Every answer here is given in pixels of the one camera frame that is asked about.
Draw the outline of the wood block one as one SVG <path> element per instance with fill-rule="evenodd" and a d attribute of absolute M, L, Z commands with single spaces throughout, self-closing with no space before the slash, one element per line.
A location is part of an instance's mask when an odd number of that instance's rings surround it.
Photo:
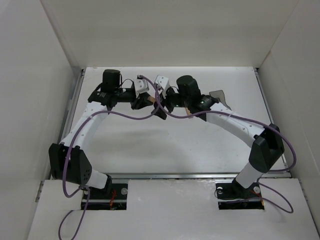
<path fill-rule="evenodd" d="M 147 98 L 147 100 L 150 101 L 150 102 L 152 102 L 153 104 L 157 102 L 157 99 L 154 98 L 154 97 L 152 97 L 152 96 L 149 96 L 149 97 Z"/>

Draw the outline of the wood block three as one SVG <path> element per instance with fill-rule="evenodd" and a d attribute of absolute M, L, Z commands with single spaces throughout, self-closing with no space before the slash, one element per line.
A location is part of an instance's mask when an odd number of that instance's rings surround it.
<path fill-rule="evenodd" d="M 185 109 L 185 112 L 186 112 L 187 117 L 188 117 L 189 119 L 193 118 L 190 110 L 189 110 L 187 107 L 185 107 L 184 109 Z"/>

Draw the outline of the smoky transparent plastic box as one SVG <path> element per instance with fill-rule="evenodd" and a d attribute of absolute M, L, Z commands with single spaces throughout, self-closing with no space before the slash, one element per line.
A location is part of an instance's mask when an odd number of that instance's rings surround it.
<path fill-rule="evenodd" d="M 210 91 L 209 95 L 215 99 L 217 99 L 220 103 L 222 103 L 227 109 L 231 110 L 230 106 L 226 103 L 226 97 L 223 90 L 215 90 Z"/>

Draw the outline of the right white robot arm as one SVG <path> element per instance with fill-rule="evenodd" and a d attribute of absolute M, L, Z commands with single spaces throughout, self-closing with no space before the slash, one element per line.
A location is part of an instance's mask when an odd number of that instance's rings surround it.
<path fill-rule="evenodd" d="M 235 114 L 222 98 L 212 92 L 202 94 L 197 81 L 190 75 L 177 79 L 177 91 L 167 77 L 158 75 L 154 81 L 157 115 L 165 119 L 174 108 L 186 108 L 192 117 L 221 127 L 242 140 L 249 148 L 248 163 L 231 183 L 217 187 L 223 200 L 248 199 L 258 187 L 258 179 L 268 173 L 284 153 L 283 138 L 274 124 L 245 118 Z"/>

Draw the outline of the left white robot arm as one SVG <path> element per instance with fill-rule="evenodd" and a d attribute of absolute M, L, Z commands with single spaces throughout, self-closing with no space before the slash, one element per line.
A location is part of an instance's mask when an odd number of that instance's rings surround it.
<path fill-rule="evenodd" d="M 53 143 L 49 147 L 51 176 L 62 181 L 64 191 L 67 190 L 66 183 L 73 183 L 110 193 L 112 177 L 93 169 L 86 149 L 117 103 L 130 103 L 136 109 L 140 103 L 148 100 L 149 85 L 145 79 L 137 77 L 129 88 L 123 87 L 123 83 L 119 70 L 104 70 L 102 81 L 88 97 L 78 122 L 60 143 Z"/>

